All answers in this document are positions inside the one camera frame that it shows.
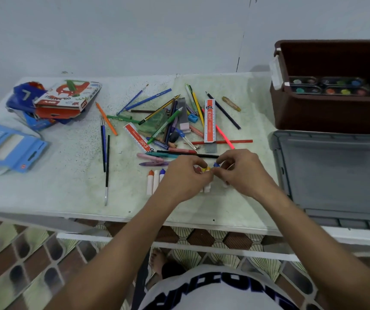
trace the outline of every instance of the person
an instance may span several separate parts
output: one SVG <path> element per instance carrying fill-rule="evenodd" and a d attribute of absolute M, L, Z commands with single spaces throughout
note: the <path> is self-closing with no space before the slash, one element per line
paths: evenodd
<path fill-rule="evenodd" d="M 196 196 L 214 175 L 262 204 L 331 309 L 370 309 L 370 269 L 286 196 L 256 154 L 229 150 L 217 163 L 222 166 L 197 174 L 194 165 L 207 167 L 201 158 L 183 155 L 172 161 L 145 206 L 46 309 L 120 309 L 169 214 L 179 203 Z M 157 251 L 152 254 L 152 265 L 163 280 L 149 290 L 140 309 L 297 309 L 283 291 L 260 274 L 216 265 L 185 271 Z"/>

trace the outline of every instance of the bare foot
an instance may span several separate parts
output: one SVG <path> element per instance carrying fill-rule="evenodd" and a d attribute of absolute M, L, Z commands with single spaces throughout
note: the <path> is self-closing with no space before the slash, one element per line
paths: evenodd
<path fill-rule="evenodd" d="M 152 255 L 151 255 L 151 267 L 152 267 L 152 269 L 157 274 L 162 276 L 162 267 L 165 263 L 167 263 L 167 258 L 165 256 L 165 254 L 162 251 L 160 251 L 159 249 L 154 249 L 152 251 Z"/>

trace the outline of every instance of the person's left hand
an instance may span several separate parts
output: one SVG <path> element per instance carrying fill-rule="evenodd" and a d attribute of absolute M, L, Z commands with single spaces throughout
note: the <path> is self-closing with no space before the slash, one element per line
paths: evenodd
<path fill-rule="evenodd" d="M 207 163 L 195 155 L 181 155 L 169 163 L 169 167 L 155 194 L 162 193 L 165 198 L 171 198 L 177 206 L 196 196 L 201 189 L 213 180 L 211 171 L 198 174 L 194 165 L 206 168 Z"/>

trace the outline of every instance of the white table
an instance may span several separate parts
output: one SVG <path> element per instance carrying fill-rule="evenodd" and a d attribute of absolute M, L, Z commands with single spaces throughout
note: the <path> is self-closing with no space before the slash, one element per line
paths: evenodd
<path fill-rule="evenodd" d="M 167 88 L 172 88 L 172 92 L 138 109 L 157 108 L 177 94 L 185 97 L 190 104 L 185 83 L 192 85 L 200 103 L 206 98 L 205 91 L 217 99 L 229 97 L 242 108 L 242 112 L 238 113 L 226 106 L 242 129 L 237 130 L 219 110 L 217 124 L 230 139 L 253 139 L 253 143 L 235 144 L 235 147 L 256 152 L 266 170 L 277 180 L 274 157 L 268 142 L 275 130 L 269 73 L 85 79 L 103 84 L 96 101 L 108 115 L 116 114 L 146 83 L 149 83 L 149 87 L 138 100 Z M 39 81 L 49 87 L 59 80 L 58 77 L 25 77 L 19 83 Z M 0 120 L 14 115 L 5 109 L 7 98 L 0 102 Z M 132 115 L 136 119 L 144 117 L 143 114 Z M 100 117 L 92 103 L 85 114 L 70 124 L 56 124 L 41 132 L 44 140 L 51 142 L 51 145 L 33 169 L 27 174 L 8 172 L 0 176 L 0 218 L 58 231 L 85 233 L 88 228 L 83 224 L 61 218 L 127 222 L 143 207 L 147 200 L 146 176 L 150 168 L 138 165 L 142 162 L 136 158 L 140 149 L 123 129 L 126 123 L 116 120 L 113 120 L 113 124 L 119 133 L 117 137 L 107 128 L 107 134 L 111 137 L 109 202 L 107 207 L 104 206 L 105 174 L 99 134 Z M 200 122 L 196 126 L 202 129 Z M 200 140 L 194 134 L 191 134 L 191 139 Z M 182 141 L 178 143 L 180 147 L 186 147 Z M 227 149 L 227 145 L 218 145 L 218 154 Z M 214 162 L 211 159 L 206 161 L 211 166 Z M 259 203 L 245 198 L 232 188 L 224 189 L 217 178 L 212 183 L 210 193 L 199 194 L 180 204 L 165 224 L 280 236 L 274 221 Z M 341 242 L 370 245 L 370 230 L 325 229 Z"/>

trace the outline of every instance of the wall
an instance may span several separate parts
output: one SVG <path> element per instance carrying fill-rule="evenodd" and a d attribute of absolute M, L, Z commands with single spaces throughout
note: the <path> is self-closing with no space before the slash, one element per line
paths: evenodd
<path fill-rule="evenodd" d="M 250 0 L 0 0 L 0 99 L 23 76 L 235 72 Z"/>
<path fill-rule="evenodd" d="M 238 72 L 267 71 L 278 40 L 370 39 L 370 0 L 255 0 Z"/>

